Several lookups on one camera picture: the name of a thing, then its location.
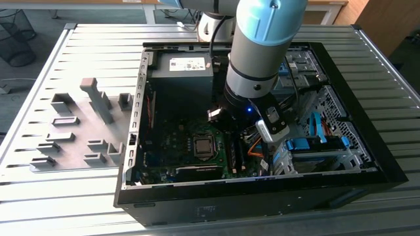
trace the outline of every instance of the robotic arm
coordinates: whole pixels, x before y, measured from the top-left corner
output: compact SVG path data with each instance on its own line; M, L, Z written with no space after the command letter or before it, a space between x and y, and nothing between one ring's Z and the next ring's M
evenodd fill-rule
M267 143L290 132L271 90L295 34L302 25L309 0L161 0L181 8L237 16L238 26L225 96L246 112L250 106L262 119L258 130Z

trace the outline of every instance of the floor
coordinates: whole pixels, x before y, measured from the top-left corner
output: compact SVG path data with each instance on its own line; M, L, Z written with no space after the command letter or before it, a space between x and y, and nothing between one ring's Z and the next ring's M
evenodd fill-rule
M142 10L61 10L59 19L51 19L47 10L26 10L38 37L30 41L31 47L38 55L37 61L22 68L10 67L0 60L0 80L10 78L35 79L43 69L50 52L59 39L67 23L85 24L145 24L146 16ZM191 22L187 10L171 13L173 17ZM166 18L163 12L157 11L157 22L173 24L178 20ZM393 63L403 64L401 72L418 91L420 91L420 45L405 41L390 57ZM0 95L0 133L7 132L15 120L17 114L31 90L34 81L9 81L13 91Z

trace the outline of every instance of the desk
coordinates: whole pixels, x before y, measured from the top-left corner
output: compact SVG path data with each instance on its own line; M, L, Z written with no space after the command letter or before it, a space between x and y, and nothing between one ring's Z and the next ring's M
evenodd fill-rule
M303 26L295 41L323 42L410 182L341 209L146 229L114 208L117 168L34 174L34 148L50 132L55 91L97 76L109 96L135 93L143 42L197 41L175 25L78 25L63 31L0 146L0 232L55 235L419 235L420 98L362 30ZM91 68L81 70L81 65Z
M155 24L155 10L177 9L158 0L0 0L0 8L19 9L142 9L149 24ZM310 0L306 24L333 25L349 0Z

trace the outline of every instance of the wooden cabinet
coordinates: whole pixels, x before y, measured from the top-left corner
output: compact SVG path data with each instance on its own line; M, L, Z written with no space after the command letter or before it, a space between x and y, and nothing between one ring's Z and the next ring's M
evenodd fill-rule
M349 0L335 25L358 24L390 56L420 24L420 0Z

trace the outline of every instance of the motherboard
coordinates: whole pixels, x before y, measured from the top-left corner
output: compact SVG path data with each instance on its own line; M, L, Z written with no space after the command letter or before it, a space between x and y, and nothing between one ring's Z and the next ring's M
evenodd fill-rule
M239 141L206 119L165 120L162 129L159 148L145 153L145 184L258 176L261 158L246 162Z

